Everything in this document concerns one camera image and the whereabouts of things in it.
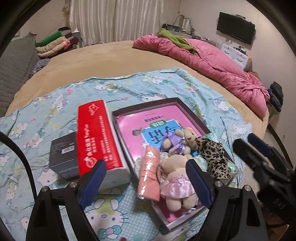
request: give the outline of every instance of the beige bedsheet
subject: beige bedsheet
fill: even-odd
[[[93,45],[52,58],[46,67],[28,80],[16,93],[6,115],[58,87],[92,76],[115,77],[171,68],[187,70],[199,81],[222,94],[246,122],[252,123],[253,133],[263,138],[268,122],[268,112],[263,120],[259,119],[244,103],[218,83],[172,58],[133,49],[132,41]]]

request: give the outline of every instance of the pink comforter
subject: pink comforter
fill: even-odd
[[[220,49],[196,39],[186,39],[198,56],[174,45],[167,38],[146,35],[133,42],[134,48],[156,51],[183,62],[205,76],[220,83],[224,88],[244,102],[256,115],[263,118],[269,100],[267,89],[258,78],[243,71]]]

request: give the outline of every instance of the orange rolled item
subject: orange rolled item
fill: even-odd
[[[146,146],[141,163],[138,198],[159,202],[160,199],[160,155],[153,146]]]

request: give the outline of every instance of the television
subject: television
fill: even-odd
[[[217,30],[247,44],[252,44],[255,35],[253,23],[224,12],[219,14]]]

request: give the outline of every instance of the black box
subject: black box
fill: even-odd
[[[67,181],[79,178],[76,132],[52,141],[49,168]]]

